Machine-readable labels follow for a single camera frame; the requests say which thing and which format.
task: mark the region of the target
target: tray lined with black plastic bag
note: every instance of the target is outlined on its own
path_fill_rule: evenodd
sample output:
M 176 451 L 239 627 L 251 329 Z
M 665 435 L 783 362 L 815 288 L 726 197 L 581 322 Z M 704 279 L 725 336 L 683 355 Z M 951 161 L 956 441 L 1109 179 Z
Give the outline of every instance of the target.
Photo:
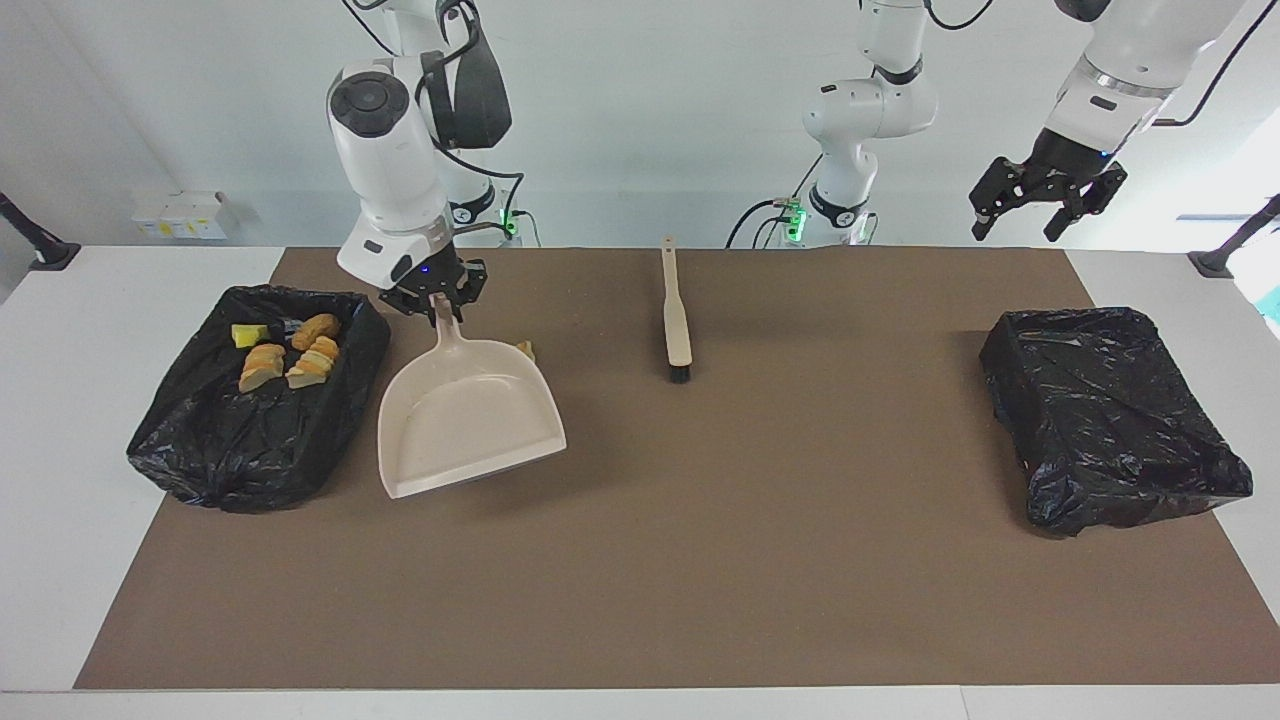
M 308 318 L 338 316 L 339 355 L 328 382 L 291 389 L 283 379 L 241 393 L 248 348 L 232 324 L 266 325 L 285 347 Z M 232 287 L 174 360 L 129 442 L 129 464 L 182 502 L 232 512 L 294 506 L 315 495 L 356 433 L 390 340 L 387 320 L 358 293 Z
M 1006 313 L 980 359 L 1036 527 L 1129 528 L 1253 493 L 1249 468 L 1137 310 Z

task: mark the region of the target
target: dustpan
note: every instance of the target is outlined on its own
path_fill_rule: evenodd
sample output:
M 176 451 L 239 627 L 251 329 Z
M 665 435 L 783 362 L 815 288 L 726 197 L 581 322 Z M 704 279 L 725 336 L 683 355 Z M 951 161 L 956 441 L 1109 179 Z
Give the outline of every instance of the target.
M 443 295 L 431 297 L 438 341 L 387 387 L 378 470 L 406 497 L 564 450 L 564 425 L 541 372 L 520 350 L 466 340 Z

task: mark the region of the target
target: table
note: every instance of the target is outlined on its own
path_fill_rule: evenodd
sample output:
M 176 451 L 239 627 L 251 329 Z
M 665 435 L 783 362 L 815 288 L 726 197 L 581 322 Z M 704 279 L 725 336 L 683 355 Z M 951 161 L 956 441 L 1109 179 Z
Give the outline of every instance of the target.
M 274 249 L 90 247 L 70 270 L 24 281 L 0 307 L 0 715 L 339 717 L 494 715 L 841 717 L 1271 717 L 1280 687 L 1248 688 L 835 688 L 649 692 L 67 693 L 160 501 L 120 448 L 160 375 L 229 284 L 264 282 Z M 1201 279 L 1181 256 L 1075 252 L 1098 305 L 1135 305 L 1161 327 L 1206 411 L 1260 479 L 1248 502 L 1217 512 L 1272 614 L 1280 607 L 1280 539 L 1268 519 L 1280 471 L 1267 437 L 1280 407 L 1280 345 L 1225 283 Z M 145 318 L 127 333 L 109 318 Z M 49 357 L 100 348 L 119 357 L 111 382 Z M 95 397 L 91 407 L 82 398 Z M 79 409 L 68 414 L 69 407 Z M 74 438 L 61 442 L 60 438 Z M 109 482 L 102 483 L 106 474 Z M 87 482 L 88 477 L 95 482 Z

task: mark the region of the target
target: brown surface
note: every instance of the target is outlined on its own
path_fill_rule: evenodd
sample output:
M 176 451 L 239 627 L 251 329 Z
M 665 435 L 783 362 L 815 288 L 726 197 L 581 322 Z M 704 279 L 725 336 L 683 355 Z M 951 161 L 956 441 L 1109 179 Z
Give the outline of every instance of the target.
M 1002 310 L 1089 304 L 1062 254 L 684 252 L 682 387 L 657 251 L 483 255 L 465 332 L 534 341 L 570 450 L 393 502 L 375 401 L 298 510 L 165 502 L 77 687 L 1280 682 L 1212 515 L 1024 520 L 977 356 Z M 325 250 L 273 279 L 361 290 Z M 383 387 L 431 342 L 392 323 Z

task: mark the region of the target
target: food item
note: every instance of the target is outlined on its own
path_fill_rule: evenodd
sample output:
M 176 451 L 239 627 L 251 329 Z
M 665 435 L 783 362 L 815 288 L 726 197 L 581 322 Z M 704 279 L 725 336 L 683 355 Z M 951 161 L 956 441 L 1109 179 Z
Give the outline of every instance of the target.
M 253 347 L 270 337 L 266 325 L 232 325 L 232 341 L 239 348 Z
M 284 347 L 279 345 L 259 345 L 244 357 L 241 372 L 239 391 L 252 392 L 268 380 L 284 374 Z
M 315 345 L 316 338 L 338 337 L 339 329 L 342 329 L 342 324 L 338 323 L 338 318 L 335 315 L 330 315 L 329 313 L 324 313 L 311 318 L 306 323 L 302 323 L 298 332 L 293 333 L 291 343 L 294 350 L 307 351 L 312 345 Z
M 285 374 L 289 387 L 297 389 L 328 380 L 337 357 L 338 343 L 329 337 L 317 337 Z

